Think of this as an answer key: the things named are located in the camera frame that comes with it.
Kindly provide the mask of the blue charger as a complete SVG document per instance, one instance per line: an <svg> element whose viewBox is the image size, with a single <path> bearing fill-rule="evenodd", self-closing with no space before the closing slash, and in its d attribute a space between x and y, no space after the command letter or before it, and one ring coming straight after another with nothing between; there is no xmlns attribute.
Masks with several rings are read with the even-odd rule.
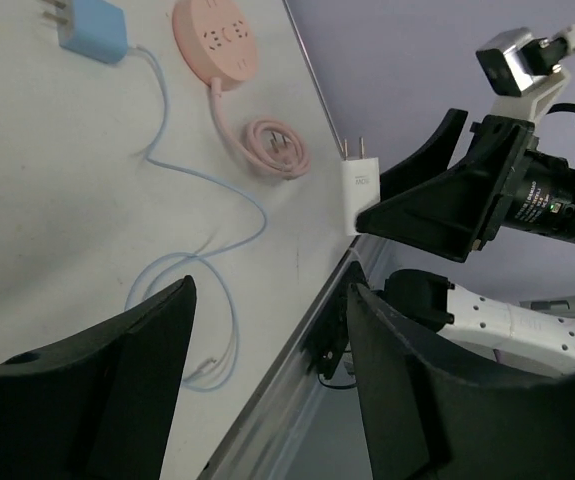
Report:
<svg viewBox="0 0 575 480"><path fill-rule="evenodd" d="M124 11L104 0L45 1L42 17L56 26L59 46L75 54L115 65L129 43Z"/></svg>

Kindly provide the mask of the pink round power strip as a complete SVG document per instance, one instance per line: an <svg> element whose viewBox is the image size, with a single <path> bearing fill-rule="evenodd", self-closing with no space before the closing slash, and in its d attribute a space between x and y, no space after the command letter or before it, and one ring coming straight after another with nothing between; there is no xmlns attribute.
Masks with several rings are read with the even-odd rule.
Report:
<svg viewBox="0 0 575 480"><path fill-rule="evenodd" d="M230 91L256 76L255 36L234 1L178 1L171 22L183 59L206 85L217 79L221 90Z"/></svg>

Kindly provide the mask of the white USB charger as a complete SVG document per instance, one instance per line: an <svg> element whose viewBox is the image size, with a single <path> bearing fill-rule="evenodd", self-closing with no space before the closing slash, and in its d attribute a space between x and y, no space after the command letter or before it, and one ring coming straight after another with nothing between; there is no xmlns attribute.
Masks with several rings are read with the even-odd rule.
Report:
<svg viewBox="0 0 575 480"><path fill-rule="evenodd" d="M380 165L377 157L368 157L364 137L359 138L358 155L349 156L348 142L344 140L344 158L341 161L343 214L345 233L359 234L358 215L380 201Z"/></svg>

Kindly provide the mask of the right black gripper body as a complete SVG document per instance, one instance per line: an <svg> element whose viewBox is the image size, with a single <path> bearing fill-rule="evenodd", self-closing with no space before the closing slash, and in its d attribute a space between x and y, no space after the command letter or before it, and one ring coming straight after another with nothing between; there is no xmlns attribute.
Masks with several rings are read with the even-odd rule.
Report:
<svg viewBox="0 0 575 480"><path fill-rule="evenodd" d="M575 114L575 104L558 103L549 112ZM527 170L503 225L575 244L575 167L535 147L525 157Z"/></svg>

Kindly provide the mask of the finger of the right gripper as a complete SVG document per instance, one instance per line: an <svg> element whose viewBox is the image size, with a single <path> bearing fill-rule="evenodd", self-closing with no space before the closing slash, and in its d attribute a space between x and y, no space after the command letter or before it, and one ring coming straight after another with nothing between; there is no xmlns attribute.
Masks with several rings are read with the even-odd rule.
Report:
<svg viewBox="0 0 575 480"><path fill-rule="evenodd" d="M395 197L444 172L467 116L464 110L449 109L434 133L418 150L380 175L380 196Z"/></svg>
<svg viewBox="0 0 575 480"><path fill-rule="evenodd" d="M466 155L406 192L358 215L358 232L463 263L493 240L527 170L534 125L510 117L475 124Z"/></svg>

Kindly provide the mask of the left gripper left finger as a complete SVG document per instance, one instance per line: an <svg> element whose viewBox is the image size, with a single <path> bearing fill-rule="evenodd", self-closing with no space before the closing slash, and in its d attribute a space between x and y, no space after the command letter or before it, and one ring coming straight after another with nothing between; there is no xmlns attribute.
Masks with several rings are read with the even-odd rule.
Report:
<svg viewBox="0 0 575 480"><path fill-rule="evenodd" d="M197 304L185 277L0 364L0 479L156 479Z"/></svg>

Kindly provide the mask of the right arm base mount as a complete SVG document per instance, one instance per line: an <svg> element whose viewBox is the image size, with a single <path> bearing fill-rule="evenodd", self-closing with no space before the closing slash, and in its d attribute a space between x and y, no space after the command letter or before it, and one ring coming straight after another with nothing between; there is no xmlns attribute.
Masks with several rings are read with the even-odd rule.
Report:
<svg viewBox="0 0 575 480"><path fill-rule="evenodd" d="M350 260L343 272L323 292L322 301L318 303L303 344L303 350L309 356L307 373L315 373L321 386L334 391L347 391L356 387L356 382L346 385L327 383L327 380L333 378L348 350L348 289L353 284L368 284L357 260Z"/></svg>

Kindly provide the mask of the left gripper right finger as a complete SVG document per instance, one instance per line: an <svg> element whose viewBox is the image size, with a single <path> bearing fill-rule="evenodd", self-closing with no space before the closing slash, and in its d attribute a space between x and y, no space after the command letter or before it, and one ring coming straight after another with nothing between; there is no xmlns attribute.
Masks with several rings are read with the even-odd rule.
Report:
<svg viewBox="0 0 575 480"><path fill-rule="evenodd" d="M575 374L473 354L353 285L348 330L376 479L575 479Z"/></svg>

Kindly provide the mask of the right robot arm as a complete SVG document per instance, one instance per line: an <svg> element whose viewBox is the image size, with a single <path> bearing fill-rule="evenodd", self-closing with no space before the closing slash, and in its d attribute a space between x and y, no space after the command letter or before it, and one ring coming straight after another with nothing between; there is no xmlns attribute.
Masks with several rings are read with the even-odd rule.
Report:
<svg viewBox="0 0 575 480"><path fill-rule="evenodd" d="M462 130L473 139L451 157ZM454 262L508 227L575 244L575 163L537 148L531 122L489 115L469 124L449 110L428 141L380 177L379 200L361 211L358 232ZM445 277L404 270L383 299L443 338L492 361L545 376L575 373L575 317L495 301Z"/></svg>

